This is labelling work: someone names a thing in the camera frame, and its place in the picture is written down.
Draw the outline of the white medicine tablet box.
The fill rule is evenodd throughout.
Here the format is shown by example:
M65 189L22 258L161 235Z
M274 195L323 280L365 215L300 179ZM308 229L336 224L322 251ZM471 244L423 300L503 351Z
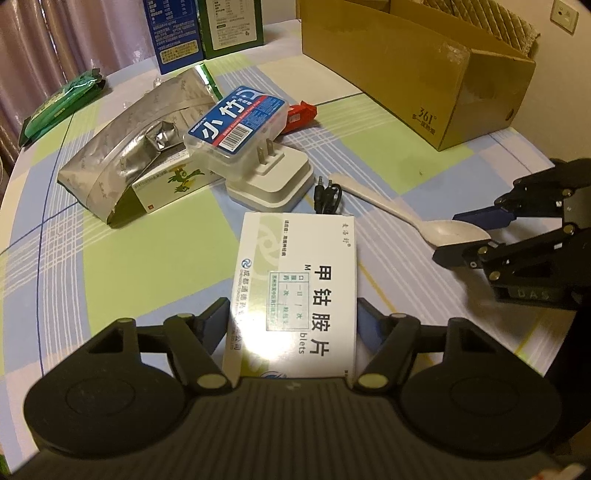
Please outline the white medicine tablet box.
M222 357L231 383L351 380L357 272L352 216L245 214Z

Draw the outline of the green white toothpaste box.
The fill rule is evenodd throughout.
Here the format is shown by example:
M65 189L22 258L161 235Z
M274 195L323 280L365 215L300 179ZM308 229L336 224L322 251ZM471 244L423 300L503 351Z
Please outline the green white toothpaste box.
M126 189L109 217L109 225L119 228L220 179L187 150L177 152L150 166Z

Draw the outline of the clear box blue label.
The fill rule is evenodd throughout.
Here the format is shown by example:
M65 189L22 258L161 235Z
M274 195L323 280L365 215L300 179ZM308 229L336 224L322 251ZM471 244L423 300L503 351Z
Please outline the clear box blue label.
M257 150L287 126L287 113L283 98L238 86L188 129L183 142L208 170L240 180L259 165Z

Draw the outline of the brown cardboard box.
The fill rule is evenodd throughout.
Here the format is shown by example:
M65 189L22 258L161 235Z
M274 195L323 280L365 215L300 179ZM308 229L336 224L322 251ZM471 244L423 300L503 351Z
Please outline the brown cardboard box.
M439 151L505 129L536 64L466 20L414 1L302 1L304 54Z

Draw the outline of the checkered tablecloth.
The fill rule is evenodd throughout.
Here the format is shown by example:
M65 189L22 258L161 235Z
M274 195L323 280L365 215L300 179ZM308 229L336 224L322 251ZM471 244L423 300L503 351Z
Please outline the checkered tablecloth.
M508 129L439 152L389 111L301 52L295 21L270 25L262 47L208 63L221 90L239 85L318 108L288 135L318 175L342 172L425 219L489 206L547 158ZM56 181L59 169L159 72L147 59L110 75L108 91L18 158L1 207L1 447L10 468L36 447L23 418L28 389L112 320L156 324L228 295L242 206L222 184L113 229ZM418 233L345 196L356 219L358 288L385 312L431 324L473 320L540 372L572 324L568 311L500 304L479 272L436 265Z

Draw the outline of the white power adapter plug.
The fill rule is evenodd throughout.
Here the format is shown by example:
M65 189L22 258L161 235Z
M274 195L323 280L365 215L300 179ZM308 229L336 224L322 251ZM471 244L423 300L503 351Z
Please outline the white power adapter plug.
M314 167L300 150L267 139L256 159L259 164L245 178L225 182L228 196L249 209L290 212L314 184Z

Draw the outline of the quilted beige chair cushion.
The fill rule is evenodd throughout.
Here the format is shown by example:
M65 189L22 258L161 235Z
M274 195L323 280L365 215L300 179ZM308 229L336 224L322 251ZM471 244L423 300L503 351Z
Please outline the quilted beige chair cushion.
M533 57L540 36L528 21L493 0L424 0L437 9L487 31L520 53Z

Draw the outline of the silver foil bag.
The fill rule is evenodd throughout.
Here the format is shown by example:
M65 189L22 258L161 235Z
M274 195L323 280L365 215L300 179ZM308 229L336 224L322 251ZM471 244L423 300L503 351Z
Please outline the silver foil bag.
M130 222L140 215L132 183L182 151L183 136L218 99L202 64L168 78L95 134L60 168L57 182L106 225Z

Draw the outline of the small red packet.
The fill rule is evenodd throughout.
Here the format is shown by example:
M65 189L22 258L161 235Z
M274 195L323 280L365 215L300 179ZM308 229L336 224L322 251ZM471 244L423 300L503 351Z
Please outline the small red packet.
M300 104L290 105L287 111L287 123L281 130L281 135L300 130L308 126L318 115L318 108L315 105L301 101Z

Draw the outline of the green snack packet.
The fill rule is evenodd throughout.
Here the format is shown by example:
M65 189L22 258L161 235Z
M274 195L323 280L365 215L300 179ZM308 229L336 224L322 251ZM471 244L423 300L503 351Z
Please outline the green snack packet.
M105 85L106 78L99 68L87 70L63 85L25 119L18 146L24 148L35 143L64 119L98 98Z

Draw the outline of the tall green carton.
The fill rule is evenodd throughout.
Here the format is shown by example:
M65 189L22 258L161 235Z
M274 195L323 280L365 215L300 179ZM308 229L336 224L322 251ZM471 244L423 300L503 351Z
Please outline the tall green carton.
M259 0L198 0L197 9L206 59L263 46Z

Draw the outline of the tall blue carton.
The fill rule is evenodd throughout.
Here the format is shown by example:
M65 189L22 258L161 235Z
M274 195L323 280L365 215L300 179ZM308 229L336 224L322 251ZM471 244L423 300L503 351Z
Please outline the tall blue carton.
M143 9L162 75L204 59L193 0L143 0Z

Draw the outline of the pink curtain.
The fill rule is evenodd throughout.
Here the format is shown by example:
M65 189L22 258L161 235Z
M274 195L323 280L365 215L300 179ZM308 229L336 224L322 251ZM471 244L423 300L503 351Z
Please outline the pink curtain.
M154 55L141 1L1 3L1 159L18 157L22 124L86 70L105 75Z

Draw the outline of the white wall socket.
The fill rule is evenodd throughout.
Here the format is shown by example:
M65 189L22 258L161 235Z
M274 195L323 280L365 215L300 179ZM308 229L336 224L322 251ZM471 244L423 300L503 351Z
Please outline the white wall socket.
M579 18L579 12L563 0L554 0L550 20L561 29L573 35Z

